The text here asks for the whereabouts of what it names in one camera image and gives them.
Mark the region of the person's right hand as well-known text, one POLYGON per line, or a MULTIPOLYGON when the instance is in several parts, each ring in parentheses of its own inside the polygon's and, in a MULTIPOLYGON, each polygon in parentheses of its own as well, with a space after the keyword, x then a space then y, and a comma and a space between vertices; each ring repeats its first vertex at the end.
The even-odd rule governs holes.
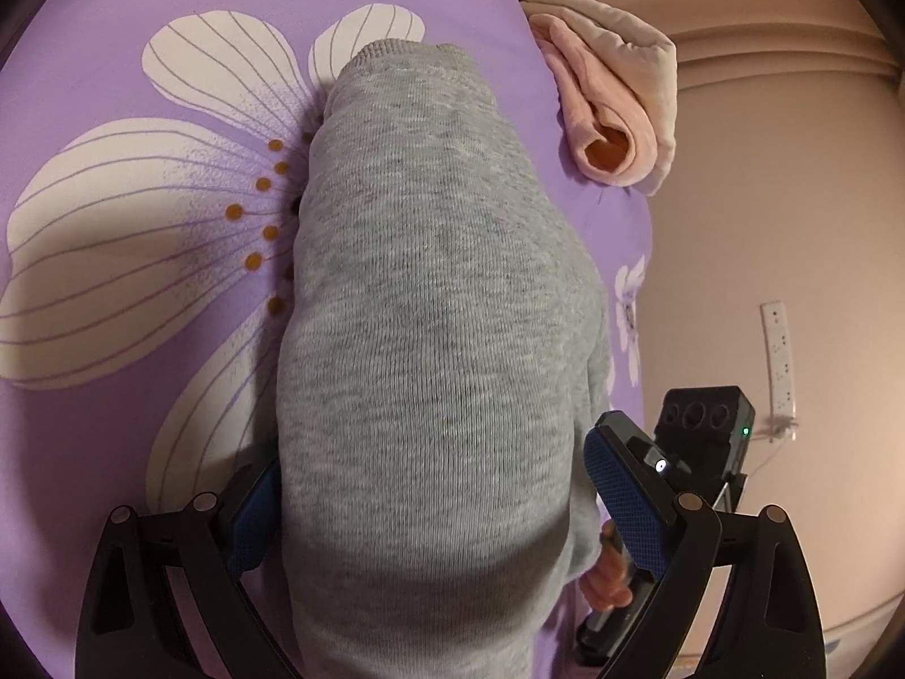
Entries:
POLYGON ((580 592, 595 612, 625 608, 634 599, 627 584, 627 562, 615 545, 615 526, 610 519, 600 534, 601 550, 597 561, 578 579, 580 592))

